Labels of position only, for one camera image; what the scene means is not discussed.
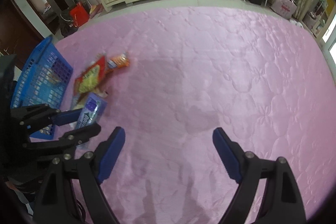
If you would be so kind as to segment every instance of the basket handle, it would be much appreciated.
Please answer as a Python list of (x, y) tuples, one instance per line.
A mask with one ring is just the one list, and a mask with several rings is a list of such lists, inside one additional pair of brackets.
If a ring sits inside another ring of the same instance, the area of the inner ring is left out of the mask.
[(50, 45), (51, 41), (53, 40), (53, 35), (51, 34), (47, 38), (49, 38), (49, 41), (43, 46), (43, 49), (41, 50), (39, 57), (34, 62), (35, 64), (38, 64), (40, 62), (45, 50), (47, 49), (47, 47)]

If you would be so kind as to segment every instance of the basket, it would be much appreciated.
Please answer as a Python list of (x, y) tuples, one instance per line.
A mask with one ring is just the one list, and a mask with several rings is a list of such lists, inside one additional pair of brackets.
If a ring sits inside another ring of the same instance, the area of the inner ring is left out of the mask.
[[(42, 40), (30, 54), (16, 84), (11, 108), (39, 104), (59, 108), (73, 68), (51, 40), (52, 37)], [(51, 140), (54, 132), (55, 126), (49, 125), (31, 137)]]

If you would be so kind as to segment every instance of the blue rubber pad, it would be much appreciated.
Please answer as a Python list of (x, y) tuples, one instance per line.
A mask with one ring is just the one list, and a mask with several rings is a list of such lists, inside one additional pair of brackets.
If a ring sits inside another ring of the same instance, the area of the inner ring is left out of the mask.
[(233, 151), (225, 141), (221, 131), (217, 128), (213, 131), (212, 141), (221, 158), (227, 173), (231, 179), (234, 179), (238, 184), (242, 180), (242, 175), (239, 170), (239, 161), (235, 157)]
[(99, 173), (96, 176), (99, 184), (110, 176), (124, 143), (125, 130), (119, 128), (110, 146), (107, 148), (105, 155), (100, 160)]

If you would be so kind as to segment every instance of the bed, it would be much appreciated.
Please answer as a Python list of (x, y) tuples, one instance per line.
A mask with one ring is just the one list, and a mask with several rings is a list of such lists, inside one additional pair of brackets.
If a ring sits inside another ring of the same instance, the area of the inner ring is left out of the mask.
[[(89, 144), (94, 150), (116, 126), (126, 131), (101, 185), (121, 224), (217, 224), (237, 188), (212, 144), (219, 126), (245, 151), (288, 159), (308, 218), (335, 182), (335, 85), (314, 39), (284, 19), (228, 8), (156, 9), (102, 21), (56, 47), (74, 68), (63, 110), (86, 63), (102, 52), (129, 53), (131, 66), (105, 83), (109, 104)], [(75, 190), (83, 202), (77, 183)]]

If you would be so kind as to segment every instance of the red container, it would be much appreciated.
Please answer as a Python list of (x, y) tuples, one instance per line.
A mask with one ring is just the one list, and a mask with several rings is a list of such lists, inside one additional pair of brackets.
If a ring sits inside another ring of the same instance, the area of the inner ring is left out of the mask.
[(73, 24), (75, 27), (82, 26), (88, 22), (90, 18), (80, 2), (78, 2), (76, 7), (70, 11), (70, 15), (73, 18)]

